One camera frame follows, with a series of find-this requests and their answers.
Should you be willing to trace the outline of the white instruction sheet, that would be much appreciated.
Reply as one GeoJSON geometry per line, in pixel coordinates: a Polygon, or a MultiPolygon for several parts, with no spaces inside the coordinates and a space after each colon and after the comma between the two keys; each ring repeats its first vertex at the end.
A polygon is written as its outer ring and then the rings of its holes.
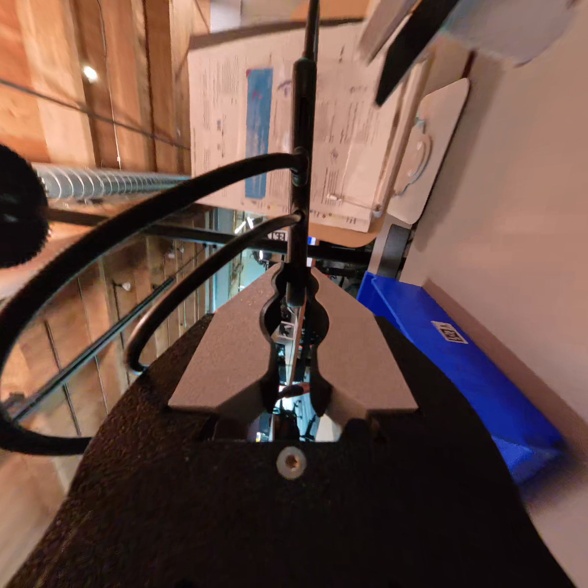
{"type": "Polygon", "coordinates": [[[380,184],[405,83],[375,102],[383,60],[318,63],[310,221],[365,233],[382,204],[380,184]]]}

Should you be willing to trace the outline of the blue plastic bin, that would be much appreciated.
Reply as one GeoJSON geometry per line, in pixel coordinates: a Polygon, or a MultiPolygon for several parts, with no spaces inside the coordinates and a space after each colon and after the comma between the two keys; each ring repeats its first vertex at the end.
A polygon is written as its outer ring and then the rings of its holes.
{"type": "Polygon", "coordinates": [[[367,271],[357,300],[397,328],[453,382],[489,431],[517,485],[563,456],[559,431],[422,287],[367,271]]]}

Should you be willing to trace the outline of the silver ventilation duct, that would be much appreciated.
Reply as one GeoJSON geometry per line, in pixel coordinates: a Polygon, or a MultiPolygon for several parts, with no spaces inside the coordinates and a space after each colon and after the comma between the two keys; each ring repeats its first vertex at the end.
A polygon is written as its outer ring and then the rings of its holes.
{"type": "Polygon", "coordinates": [[[94,201],[130,197],[170,189],[188,176],[114,169],[72,168],[31,163],[47,197],[56,201],[94,201]]]}

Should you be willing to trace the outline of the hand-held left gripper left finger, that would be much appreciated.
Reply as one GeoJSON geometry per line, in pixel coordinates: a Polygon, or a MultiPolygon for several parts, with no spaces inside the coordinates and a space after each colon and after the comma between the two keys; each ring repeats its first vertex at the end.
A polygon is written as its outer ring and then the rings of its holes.
{"type": "Polygon", "coordinates": [[[168,406],[252,422],[271,412],[279,386],[271,336],[281,321],[284,264],[275,264],[213,315],[168,406]]]}

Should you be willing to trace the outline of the laminated exercise sheet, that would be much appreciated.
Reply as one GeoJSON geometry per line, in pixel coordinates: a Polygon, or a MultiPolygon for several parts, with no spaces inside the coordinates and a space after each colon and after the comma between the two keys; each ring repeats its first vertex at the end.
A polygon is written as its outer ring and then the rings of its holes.
{"type": "MultiPolygon", "coordinates": [[[[199,176],[230,163],[291,152],[293,64],[302,38],[270,35],[191,49],[188,55],[191,170],[199,176]]],[[[318,213],[326,160],[319,158],[319,98],[326,98],[334,55],[319,50],[311,211],[318,213]]],[[[225,209],[279,216],[288,211],[290,172],[273,171],[222,188],[203,202],[225,209]]]]}

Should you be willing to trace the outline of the black usb hub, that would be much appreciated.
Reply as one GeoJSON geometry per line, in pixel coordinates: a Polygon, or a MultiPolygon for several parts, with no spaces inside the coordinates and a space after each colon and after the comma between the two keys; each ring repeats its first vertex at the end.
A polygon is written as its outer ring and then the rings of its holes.
{"type": "Polygon", "coordinates": [[[307,288],[307,240],[311,206],[313,133],[315,120],[317,66],[309,58],[298,59],[293,67],[292,153],[298,158],[290,181],[290,211],[300,220],[290,228],[288,242],[289,307],[304,305],[307,288]]]}

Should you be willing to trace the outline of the black pole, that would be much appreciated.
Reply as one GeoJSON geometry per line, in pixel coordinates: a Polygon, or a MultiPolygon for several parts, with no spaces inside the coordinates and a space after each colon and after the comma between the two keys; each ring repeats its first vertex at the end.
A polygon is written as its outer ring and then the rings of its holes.
{"type": "Polygon", "coordinates": [[[459,1],[421,1],[389,45],[374,103],[381,107],[441,30],[459,1]]]}

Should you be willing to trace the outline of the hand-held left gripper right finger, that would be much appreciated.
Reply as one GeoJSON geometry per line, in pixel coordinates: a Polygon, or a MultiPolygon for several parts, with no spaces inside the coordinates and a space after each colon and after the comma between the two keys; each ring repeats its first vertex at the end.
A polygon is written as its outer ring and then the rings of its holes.
{"type": "Polygon", "coordinates": [[[417,402],[374,314],[317,268],[311,269],[313,325],[310,396],[333,422],[413,413],[417,402]]]}

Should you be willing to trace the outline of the wooden document stand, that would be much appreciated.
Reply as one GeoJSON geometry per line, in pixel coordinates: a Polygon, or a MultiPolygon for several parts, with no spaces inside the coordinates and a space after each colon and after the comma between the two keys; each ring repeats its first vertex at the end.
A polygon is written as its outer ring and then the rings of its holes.
{"type": "MultiPolygon", "coordinates": [[[[319,50],[333,54],[335,59],[359,62],[355,52],[361,32],[359,22],[325,21],[320,27],[319,50]]],[[[302,39],[303,48],[305,33],[301,22],[265,24],[193,36],[187,50],[188,80],[188,55],[191,49],[255,37],[269,42],[266,39],[270,35],[279,35],[278,38],[296,35],[302,39]]],[[[401,111],[394,124],[389,159],[380,184],[382,204],[374,213],[368,231],[362,233],[310,221],[311,236],[338,245],[361,246],[375,238],[386,213],[409,226],[417,222],[429,199],[469,92],[466,78],[457,79],[457,73],[440,72],[441,62],[448,58],[447,50],[455,48],[453,42],[438,41],[433,54],[435,58],[418,62],[404,82],[401,111]]]]}

